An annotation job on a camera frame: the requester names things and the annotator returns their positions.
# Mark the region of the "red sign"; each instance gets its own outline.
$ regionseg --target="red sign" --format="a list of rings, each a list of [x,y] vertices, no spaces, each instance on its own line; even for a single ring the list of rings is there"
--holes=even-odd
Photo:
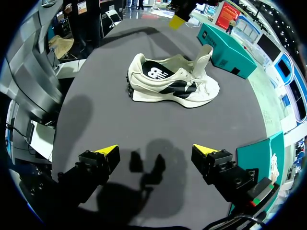
[[[224,2],[220,15],[217,18],[215,24],[224,29],[227,29],[229,26],[229,22],[234,18],[237,19],[239,14],[240,10],[238,10],[236,7],[232,6],[231,4]]]

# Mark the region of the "person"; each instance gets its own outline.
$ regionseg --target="person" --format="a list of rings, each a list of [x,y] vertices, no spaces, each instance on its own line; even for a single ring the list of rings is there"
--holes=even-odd
[[[229,35],[231,35],[232,29],[233,29],[235,26],[236,26],[236,19],[234,18],[233,20],[231,20],[231,21],[229,22],[229,26],[228,26],[228,28],[227,28],[227,30],[226,30],[226,33],[228,33],[228,31],[229,31]]]
[[[72,35],[79,42],[82,58],[87,58],[90,55],[87,37],[92,40],[94,49],[99,47],[99,0],[64,0],[63,13],[68,16]]]
[[[143,6],[143,0],[139,0],[139,7],[138,10],[142,8],[142,10],[144,10],[144,6]]]

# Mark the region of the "shoe sole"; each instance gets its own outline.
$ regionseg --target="shoe sole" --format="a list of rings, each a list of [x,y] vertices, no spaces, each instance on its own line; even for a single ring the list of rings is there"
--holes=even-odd
[[[175,97],[171,94],[158,94],[157,93],[157,94],[149,95],[149,94],[145,94],[145,93],[134,90],[130,84],[128,75],[126,76],[126,80],[128,84],[128,95],[135,102],[174,101],[174,102],[181,104],[185,108],[196,108],[196,107],[203,106],[211,101],[210,100],[208,102],[189,102],[182,98]]]

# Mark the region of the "round table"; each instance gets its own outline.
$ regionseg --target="round table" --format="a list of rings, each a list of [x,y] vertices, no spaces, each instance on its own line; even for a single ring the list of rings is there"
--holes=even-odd
[[[85,150],[119,144],[121,161],[108,183],[98,187],[82,211],[101,222],[148,227],[201,229],[225,217],[230,204],[207,185],[191,162],[193,144],[226,149],[266,138],[260,107],[248,80],[218,69],[207,74],[220,85],[210,103],[193,109],[165,101],[134,102],[125,76],[134,56],[150,59],[182,54],[193,60],[201,44],[199,27],[174,31],[159,20],[124,20],[103,40],[75,77],[57,124],[52,170],[66,172]],[[153,191],[140,191],[140,180],[162,156],[163,178]],[[131,169],[139,159],[143,173]]]

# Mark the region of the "chair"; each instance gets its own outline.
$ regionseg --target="chair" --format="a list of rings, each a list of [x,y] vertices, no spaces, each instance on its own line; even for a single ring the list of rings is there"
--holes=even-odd
[[[115,26],[117,26],[121,21],[122,21],[122,19],[120,18],[120,16],[118,15],[118,13],[117,13],[117,11],[116,10],[110,10],[110,11],[107,11],[106,12],[106,15],[107,15],[107,17],[111,20],[111,22],[112,22],[112,25],[110,25],[110,28],[111,27],[115,27]],[[118,18],[119,18],[119,21],[113,21],[113,19],[111,18],[111,16],[113,16],[113,15],[117,15],[118,16]]]

